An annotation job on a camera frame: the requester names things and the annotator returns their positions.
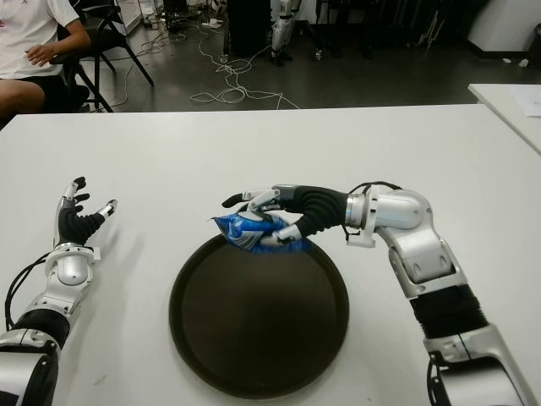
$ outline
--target gray floor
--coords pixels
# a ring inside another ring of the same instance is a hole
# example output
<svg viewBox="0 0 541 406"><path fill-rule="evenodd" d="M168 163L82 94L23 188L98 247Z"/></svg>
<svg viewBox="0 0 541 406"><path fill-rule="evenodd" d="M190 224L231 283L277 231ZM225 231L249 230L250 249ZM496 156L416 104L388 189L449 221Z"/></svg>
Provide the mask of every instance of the gray floor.
<svg viewBox="0 0 541 406"><path fill-rule="evenodd" d="M141 44L156 37L159 30L138 27L130 36L135 52ZM127 79L128 100L116 112L168 112L276 109L277 97L267 100L245 99L238 104L190 100L201 91L217 94L227 88L225 73L216 73L216 66L199 53L202 49L215 56L221 53L222 34L216 33L199 42L203 36L195 27L187 40L170 41L156 54L140 57L156 82L152 89L134 67ZM474 103L467 90L470 83L541 84L541 71L522 69L501 60L480 60L461 47L376 50L374 59L363 59L355 45L345 45L342 58L324 55L314 60L314 45L307 36L295 36L289 48L294 61L278 68L268 57L256 58L254 67L239 76L239 83L252 91L283 93L301 108L372 107L427 104ZM110 58L125 53L109 53ZM130 60L113 62L113 74L103 63L101 90L111 105L125 100L124 78ZM84 63L92 79L92 63ZM232 99L238 95L229 95ZM281 108L291 108L286 102Z"/></svg>

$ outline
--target white desk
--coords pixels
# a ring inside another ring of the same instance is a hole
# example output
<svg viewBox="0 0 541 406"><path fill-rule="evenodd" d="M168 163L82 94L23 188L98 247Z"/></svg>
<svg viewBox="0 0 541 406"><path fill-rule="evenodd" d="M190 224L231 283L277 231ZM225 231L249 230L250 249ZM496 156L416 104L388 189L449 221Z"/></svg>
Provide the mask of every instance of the white desk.
<svg viewBox="0 0 541 406"><path fill-rule="evenodd" d="M470 85L468 89L541 155L541 118L525 116L507 85Z"/></svg>
<svg viewBox="0 0 541 406"><path fill-rule="evenodd" d="M227 213L220 203L234 192L277 183L347 191L384 179L432 202L437 229L541 399L540 173L537 154L482 105L17 117L0 132L0 290L51 248L57 200L85 175L87 209L114 197L118 210L89 241L104 259L63 351L54 405L254 404L209 388L174 348L167 306L180 267L218 233L208 219ZM265 404L429 404L423 334L385 245L347 247L340 228L313 240L347 285L346 341L315 384ZM44 283L39 271L29 277L14 316Z"/></svg>

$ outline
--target person's arm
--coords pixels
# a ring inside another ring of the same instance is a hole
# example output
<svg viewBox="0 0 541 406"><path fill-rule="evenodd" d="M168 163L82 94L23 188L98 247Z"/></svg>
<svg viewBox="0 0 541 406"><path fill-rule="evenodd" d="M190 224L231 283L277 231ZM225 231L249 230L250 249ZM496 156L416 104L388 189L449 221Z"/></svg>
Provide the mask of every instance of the person's arm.
<svg viewBox="0 0 541 406"><path fill-rule="evenodd" d="M66 30L69 32L67 38L46 45L36 45L26 50L25 52L28 56L28 60L33 65L39 64L40 66L43 66L51 61L56 55L84 50L90 46L90 38L88 37L84 26L78 19L66 25Z"/></svg>

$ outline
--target robot leg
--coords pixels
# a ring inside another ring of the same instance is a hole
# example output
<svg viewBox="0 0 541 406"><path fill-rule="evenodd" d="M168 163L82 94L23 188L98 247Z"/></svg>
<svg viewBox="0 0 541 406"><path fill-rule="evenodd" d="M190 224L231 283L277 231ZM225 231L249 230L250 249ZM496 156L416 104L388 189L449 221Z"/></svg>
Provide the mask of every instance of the robot leg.
<svg viewBox="0 0 541 406"><path fill-rule="evenodd" d="M278 57L286 43L289 26L293 22L292 0L280 1L280 17L272 26L272 50L271 56L276 64L280 64Z"/></svg>
<svg viewBox="0 0 541 406"><path fill-rule="evenodd" d="M291 13L292 13L291 20L292 21L291 21L291 24L288 26L288 30L287 30L287 33L286 33L286 40L284 41L284 46L283 46L284 50L289 45L289 41L291 40L291 37L293 35L293 31L295 30L295 20L297 19L298 10L301 8L301 2L302 1L303 0L292 0L292 7L291 7Z"/></svg>

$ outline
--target robotic arm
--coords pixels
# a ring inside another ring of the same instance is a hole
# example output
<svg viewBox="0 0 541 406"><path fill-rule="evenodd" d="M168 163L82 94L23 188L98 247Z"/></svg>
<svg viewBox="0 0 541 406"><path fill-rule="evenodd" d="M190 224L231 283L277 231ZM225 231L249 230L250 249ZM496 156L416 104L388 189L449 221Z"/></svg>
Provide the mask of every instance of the robotic arm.
<svg viewBox="0 0 541 406"><path fill-rule="evenodd" d="M381 184L393 190L381 193ZM349 245L370 248L375 244L373 234L379 234L424 330L431 404L537 405L500 332L487 322L458 261L434 230L428 201L384 182L359 187L364 187L363 193L354 195L354 190L344 194L277 185L234 195L222 205L247 201L245 210L253 219L264 219L271 210L303 214L293 225L261 239L266 245L287 244L342 225L345 231L345 227L360 229L355 234L346 232Z"/></svg>
<svg viewBox="0 0 541 406"><path fill-rule="evenodd" d="M85 243L117 207L117 201L111 200L95 214L78 216L83 210L78 204L90 195L75 193L85 186L85 178L77 178L64 191L56 213L54 248L45 258L46 289L16 323L11 320L11 298L22 282L15 286L16 279L9 289L8 331L0 335L2 406L49 406L52 403L60 350L88 295L93 278L91 265L100 260L99 250L85 247Z"/></svg>

